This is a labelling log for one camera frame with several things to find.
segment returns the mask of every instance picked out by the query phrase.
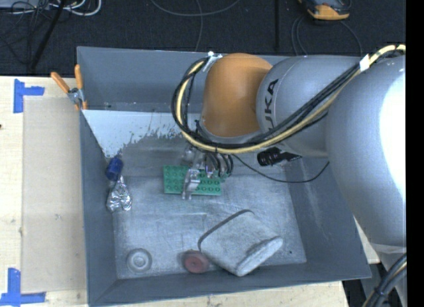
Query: black carpet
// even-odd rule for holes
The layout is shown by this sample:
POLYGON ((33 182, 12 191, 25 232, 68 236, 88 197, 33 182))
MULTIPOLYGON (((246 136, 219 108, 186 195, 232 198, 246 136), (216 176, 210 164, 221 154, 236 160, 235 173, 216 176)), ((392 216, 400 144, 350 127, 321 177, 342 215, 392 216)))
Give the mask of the black carpet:
MULTIPOLYGON (((297 0, 238 0, 230 7, 235 1, 101 0, 100 11, 93 16, 64 11, 40 56, 36 52, 57 8, 23 15, 2 9, 0 74, 47 76, 57 71, 73 76, 77 46, 362 56, 392 42, 405 43, 405 0, 352 0, 344 25, 325 26, 301 18, 305 11, 297 0), (193 16, 173 15, 153 2, 193 16), (202 17, 196 15, 199 8, 202 17), (293 27, 297 19, 299 26, 293 27)), ((89 0, 85 10, 94 10, 97 2, 89 0)))

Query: round red object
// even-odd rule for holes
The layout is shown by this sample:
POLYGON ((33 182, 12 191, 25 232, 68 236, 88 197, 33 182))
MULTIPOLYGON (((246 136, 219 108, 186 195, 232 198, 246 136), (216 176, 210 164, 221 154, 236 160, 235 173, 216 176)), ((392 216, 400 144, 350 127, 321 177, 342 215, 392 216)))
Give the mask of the round red object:
POLYGON ((209 268, 209 260, 199 251, 186 251, 183 255, 185 269, 191 273, 201 274, 209 268))

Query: cardboard sheet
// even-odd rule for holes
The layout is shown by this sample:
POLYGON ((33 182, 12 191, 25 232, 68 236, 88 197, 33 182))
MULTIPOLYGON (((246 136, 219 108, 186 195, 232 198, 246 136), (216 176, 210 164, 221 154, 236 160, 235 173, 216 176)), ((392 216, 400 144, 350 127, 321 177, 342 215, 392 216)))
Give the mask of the cardboard sheet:
POLYGON ((85 288, 80 132, 67 98, 25 99, 23 172, 22 291, 85 288))

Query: bin floor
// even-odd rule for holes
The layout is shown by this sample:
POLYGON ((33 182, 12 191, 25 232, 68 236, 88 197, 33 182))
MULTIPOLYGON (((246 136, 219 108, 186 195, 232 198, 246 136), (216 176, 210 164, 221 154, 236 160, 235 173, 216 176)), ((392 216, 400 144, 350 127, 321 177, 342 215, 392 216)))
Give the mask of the bin floor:
MULTIPOLYGON (((207 230, 244 209, 252 210, 284 239, 282 248, 262 266, 306 262, 288 186, 254 174, 237 160, 233 175, 221 184, 220 196, 194 195, 191 200, 182 200, 178 194, 165 194, 161 172, 164 164, 180 160, 184 143, 177 143, 178 140, 144 140, 123 151, 124 163, 131 165, 123 175, 132 196, 132 208, 113 213, 119 278, 186 273, 180 259, 182 253, 197 250, 197 242, 207 230), (140 248, 150 253, 152 264, 147 271, 134 273, 127 266, 127 257, 133 249, 140 248)), ((246 155, 244 159, 248 162, 253 156, 246 155)), ((276 169, 272 170, 274 176, 284 176, 278 168, 277 174, 276 169)), ((214 264, 209 268, 217 269, 220 268, 214 264)))

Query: yellow cable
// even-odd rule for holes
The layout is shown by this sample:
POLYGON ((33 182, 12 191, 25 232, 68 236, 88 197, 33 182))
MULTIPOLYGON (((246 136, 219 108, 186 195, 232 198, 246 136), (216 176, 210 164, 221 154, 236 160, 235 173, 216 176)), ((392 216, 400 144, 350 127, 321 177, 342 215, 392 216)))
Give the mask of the yellow cable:
MULTIPOLYGON (((389 45, 386 46, 384 48, 381 48, 379 51, 377 51, 375 54, 373 54, 371 57, 369 57, 368 61, 369 61, 369 65, 371 66, 373 63, 375 63, 375 61, 377 61, 377 59, 385 54, 386 52, 392 51, 392 50, 402 50, 405 51, 405 45, 401 44, 399 46, 396 45, 389 45)), ((195 71, 198 67, 203 65, 203 61, 196 64, 191 71, 188 73, 192 73, 193 71, 195 71)), ((312 122, 316 117, 320 116, 320 114, 322 114, 325 110, 327 110, 330 105, 334 102, 334 100, 336 99, 336 97, 338 96, 338 94, 343 90, 343 88, 353 79, 355 78, 357 75, 359 75, 361 73, 360 70, 357 70, 345 83, 344 85, 337 90, 337 92, 335 92, 319 109, 317 109, 315 112, 313 112, 312 114, 310 114, 309 116, 307 116, 303 121, 299 122, 297 125, 295 125, 294 127, 288 129, 287 131, 284 131, 283 133, 272 137, 271 139, 258 143, 257 145, 253 145, 250 147, 241 147, 241 148, 236 148, 236 149, 227 149, 227 148, 220 148, 220 147, 213 147, 211 145, 206 145, 204 143, 201 143, 199 141, 197 141, 196 139, 194 139, 193 137, 191 137, 189 134, 187 134, 185 131, 182 131, 182 135, 184 136, 185 139, 187 139, 192 145, 194 145, 197 148, 203 149, 205 151, 210 151, 212 153, 222 153, 222 154, 241 154, 241 153, 249 153, 252 151, 256 151, 258 149, 264 148, 264 147, 269 147, 270 145, 276 144, 278 142, 283 141, 284 139, 287 139, 288 137, 292 136, 293 134, 295 134, 296 132, 298 132, 300 129, 304 128, 306 125, 308 125, 310 122, 312 122)), ((186 90, 187 87, 187 83, 189 82, 189 79, 187 79, 181 86, 180 92, 178 94, 177 97, 177 103, 176 103, 176 117, 178 119, 178 122, 180 124, 182 123, 182 118, 181 118, 181 103, 182 103, 182 98, 183 98, 183 94, 184 91, 186 90)))

